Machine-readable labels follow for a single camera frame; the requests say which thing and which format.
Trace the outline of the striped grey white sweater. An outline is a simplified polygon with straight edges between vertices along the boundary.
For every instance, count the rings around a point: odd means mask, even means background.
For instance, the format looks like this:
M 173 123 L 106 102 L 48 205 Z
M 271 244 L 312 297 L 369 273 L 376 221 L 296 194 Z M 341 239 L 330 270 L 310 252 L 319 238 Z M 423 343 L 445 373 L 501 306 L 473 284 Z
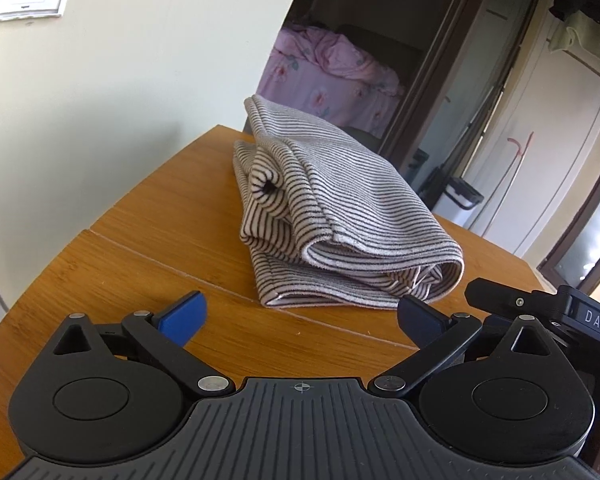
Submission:
M 393 309 L 460 284 L 463 249 L 384 158 L 326 120 L 246 99 L 234 145 L 240 240 L 268 308 Z

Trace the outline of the dark framed window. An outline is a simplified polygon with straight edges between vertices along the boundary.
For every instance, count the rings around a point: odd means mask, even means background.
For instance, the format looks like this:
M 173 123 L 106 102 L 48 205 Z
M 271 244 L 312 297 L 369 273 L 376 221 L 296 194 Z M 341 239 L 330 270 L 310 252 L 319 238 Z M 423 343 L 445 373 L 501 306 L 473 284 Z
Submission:
M 568 285 L 590 294 L 600 284 L 600 176 L 539 271 L 555 288 Z

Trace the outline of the white bin black lid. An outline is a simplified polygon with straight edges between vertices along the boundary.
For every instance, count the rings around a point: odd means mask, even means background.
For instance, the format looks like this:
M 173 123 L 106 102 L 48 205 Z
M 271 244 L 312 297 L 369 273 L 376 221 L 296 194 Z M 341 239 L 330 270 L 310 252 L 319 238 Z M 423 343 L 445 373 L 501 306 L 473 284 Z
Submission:
M 462 178 L 452 177 L 432 208 L 432 213 L 457 226 L 464 226 L 482 201 L 483 195 L 473 186 Z

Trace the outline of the white door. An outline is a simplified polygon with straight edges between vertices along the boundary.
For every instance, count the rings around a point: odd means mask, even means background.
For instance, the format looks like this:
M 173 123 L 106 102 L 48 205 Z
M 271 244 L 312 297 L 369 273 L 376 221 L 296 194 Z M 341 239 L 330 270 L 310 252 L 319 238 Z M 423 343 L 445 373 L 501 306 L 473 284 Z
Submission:
M 501 100 L 466 178 L 484 202 L 466 223 L 481 235 L 495 185 L 516 154 L 510 136 L 534 139 L 486 240 L 521 257 L 567 195 L 600 133 L 600 62 L 578 44 L 554 50 L 560 21 L 546 14 L 519 78 Z

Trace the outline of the pink floral bed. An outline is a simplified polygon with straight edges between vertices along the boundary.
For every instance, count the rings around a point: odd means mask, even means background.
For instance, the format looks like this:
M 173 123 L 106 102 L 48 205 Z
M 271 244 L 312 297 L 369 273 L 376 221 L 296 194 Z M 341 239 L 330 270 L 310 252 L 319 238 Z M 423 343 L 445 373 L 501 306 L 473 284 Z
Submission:
M 392 68 L 347 36 L 314 26 L 279 31 L 257 88 L 269 101 L 376 139 L 385 133 L 403 92 Z

